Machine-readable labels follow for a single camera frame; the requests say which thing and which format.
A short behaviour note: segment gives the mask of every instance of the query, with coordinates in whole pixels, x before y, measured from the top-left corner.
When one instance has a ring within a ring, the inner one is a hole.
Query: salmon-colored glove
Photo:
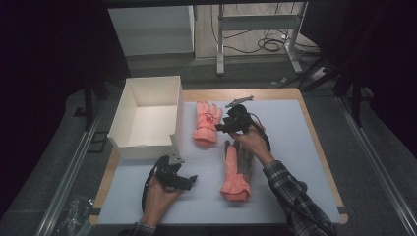
[[[251,196],[249,179],[254,155],[237,141],[233,145],[226,141],[225,152],[226,177],[220,193],[229,201],[245,202]]]
[[[208,148],[217,142],[217,130],[214,125],[219,123],[221,112],[215,104],[197,102],[197,128],[194,131],[194,140],[198,145]]]

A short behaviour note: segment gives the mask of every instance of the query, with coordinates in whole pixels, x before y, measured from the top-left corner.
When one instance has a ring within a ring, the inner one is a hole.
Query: white box
[[[180,157],[182,111],[180,77],[127,79],[107,137],[125,159]]]

